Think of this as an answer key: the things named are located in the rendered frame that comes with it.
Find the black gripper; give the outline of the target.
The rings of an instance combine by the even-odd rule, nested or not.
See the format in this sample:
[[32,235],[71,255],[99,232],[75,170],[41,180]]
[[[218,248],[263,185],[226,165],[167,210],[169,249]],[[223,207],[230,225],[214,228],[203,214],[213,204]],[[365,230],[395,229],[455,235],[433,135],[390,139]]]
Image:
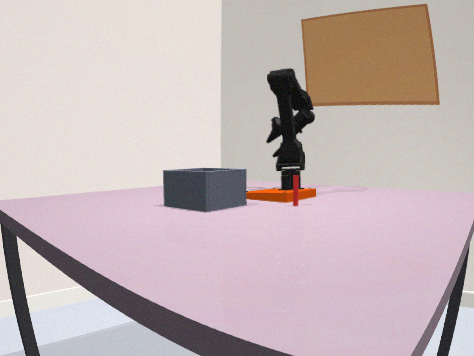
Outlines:
[[[274,118],[271,120],[272,123],[273,123],[273,121],[275,120],[275,118],[280,119],[279,117],[274,117]],[[272,123],[271,123],[271,125],[272,125]],[[300,128],[300,127],[295,123],[295,131],[296,131],[296,134],[297,134],[298,132],[299,132],[300,134],[302,134],[302,133],[303,133],[302,130],[303,130],[303,129]],[[271,132],[270,132],[270,134],[269,134],[269,138],[268,138],[267,142],[268,142],[268,143],[269,143],[269,142],[272,142],[273,140],[275,140],[276,138],[278,138],[278,137],[281,136],[281,135],[282,135],[282,133],[274,131],[273,126],[272,126],[272,130],[271,130]],[[279,148],[278,148],[278,149],[276,150],[276,152],[273,154],[273,157],[277,157],[277,156],[278,156],[278,153],[279,153]]]

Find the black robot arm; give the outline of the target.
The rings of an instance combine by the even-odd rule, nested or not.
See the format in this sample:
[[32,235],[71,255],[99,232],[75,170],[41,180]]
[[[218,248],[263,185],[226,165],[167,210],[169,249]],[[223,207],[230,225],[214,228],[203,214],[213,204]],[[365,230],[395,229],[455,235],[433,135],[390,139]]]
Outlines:
[[[293,191],[293,176],[299,176],[299,190],[303,190],[301,170],[305,170],[305,153],[302,143],[296,138],[295,123],[303,129],[315,120],[314,113],[310,111],[313,110],[311,98],[301,88],[291,68],[270,71],[267,82],[277,98],[280,113],[280,119],[275,118],[272,126],[274,131],[282,133],[283,139],[276,163],[277,171],[282,174],[281,189],[278,190]],[[299,110],[296,116],[293,110]],[[296,166],[300,168],[282,169]]]

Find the red peg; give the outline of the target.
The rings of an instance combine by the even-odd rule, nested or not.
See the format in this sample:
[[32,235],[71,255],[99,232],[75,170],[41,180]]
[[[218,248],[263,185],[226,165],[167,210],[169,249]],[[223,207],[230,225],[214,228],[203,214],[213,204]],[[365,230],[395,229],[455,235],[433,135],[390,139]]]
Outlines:
[[299,202],[299,176],[293,176],[293,205],[297,206]]

